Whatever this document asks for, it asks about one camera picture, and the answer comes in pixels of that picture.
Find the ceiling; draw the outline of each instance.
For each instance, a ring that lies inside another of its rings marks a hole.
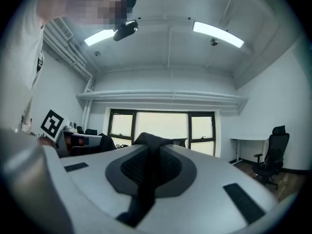
[[[136,19],[139,30],[119,42],[106,39],[90,47],[84,39],[102,27],[64,20],[101,72],[205,69],[234,77],[240,87],[280,57],[297,37],[297,31],[289,36],[286,30],[279,36],[282,48],[262,57],[272,43],[279,49],[277,32],[285,27],[280,23],[284,19],[281,11],[277,0],[137,0],[129,20]],[[220,40],[211,46],[210,36],[192,31],[194,21],[228,30],[244,44],[237,48]]]

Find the ceiling light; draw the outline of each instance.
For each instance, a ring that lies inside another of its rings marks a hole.
[[[112,29],[110,30],[102,30],[96,34],[94,34],[93,36],[90,36],[89,38],[87,38],[86,40],[84,40],[86,42],[86,44],[88,46],[91,46],[99,41],[108,39],[109,37],[113,37],[114,36],[114,31]]]
[[[193,31],[222,39],[235,45],[238,48],[240,48],[244,43],[244,41],[242,41],[241,39],[231,35],[230,33],[222,29],[198,21],[194,22]]]

